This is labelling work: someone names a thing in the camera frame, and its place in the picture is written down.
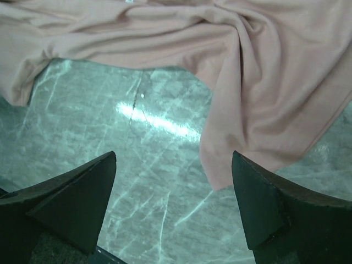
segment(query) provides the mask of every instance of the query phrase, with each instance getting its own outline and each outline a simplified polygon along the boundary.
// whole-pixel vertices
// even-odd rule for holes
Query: floor
[[[211,93],[178,68],[53,60],[30,107],[0,98],[0,186],[14,191],[107,151],[117,176],[99,246],[128,264],[255,263],[231,187],[213,192],[198,158]],[[300,161],[278,172],[352,200],[352,103]]]

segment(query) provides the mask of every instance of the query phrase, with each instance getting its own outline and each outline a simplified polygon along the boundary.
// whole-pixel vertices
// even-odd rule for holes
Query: gray marble tile
[[[198,158],[211,93],[178,68],[56,59],[28,108],[0,98],[0,185],[10,191],[106,151],[117,176],[98,244],[127,263],[254,263],[232,188],[213,192]],[[279,174],[352,200],[352,104]]]

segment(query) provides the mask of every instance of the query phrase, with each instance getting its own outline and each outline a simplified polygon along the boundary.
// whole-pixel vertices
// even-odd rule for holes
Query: marble floor
[[[117,175],[99,246],[128,264],[255,263],[232,188],[213,192],[198,158],[211,93],[178,68],[53,60],[30,106],[0,98],[0,186],[25,188],[107,151]],[[352,103],[278,174],[352,200]]]

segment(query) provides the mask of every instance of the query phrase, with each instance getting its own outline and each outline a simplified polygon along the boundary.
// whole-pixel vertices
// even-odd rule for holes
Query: pink fabric
[[[0,3],[0,92],[26,106],[52,58],[177,65],[213,91],[200,158],[215,190],[232,152],[274,170],[351,100],[351,0],[29,0]]]

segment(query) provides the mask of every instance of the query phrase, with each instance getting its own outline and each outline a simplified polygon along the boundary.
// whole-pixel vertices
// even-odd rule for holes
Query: pink cloth
[[[212,91],[200,158],[215,190],[237,150],[274,170],[351,100],[351,0],[28,0],[0,3],[0,92],[26,106],[52,58],[177,65]]]

